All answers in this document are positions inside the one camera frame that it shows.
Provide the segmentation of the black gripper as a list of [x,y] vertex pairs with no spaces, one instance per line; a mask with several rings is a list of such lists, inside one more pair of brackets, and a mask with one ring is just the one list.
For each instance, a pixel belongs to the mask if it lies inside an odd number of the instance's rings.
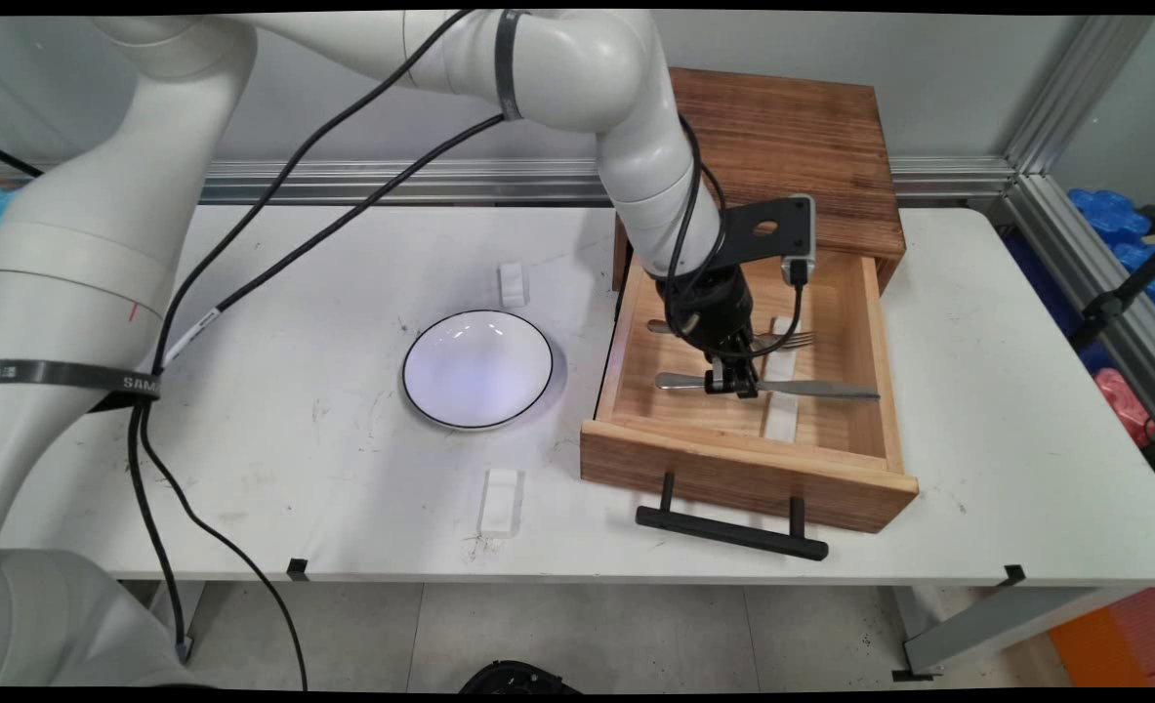
[[[703,276],[676,276],[668,284],[668,326],[676,337],[710,359],[705,392],[759,396],[757,357],[751,342],[753,298],[740,267],[710,270]],[[730,377],[723,364],[732,364]]]

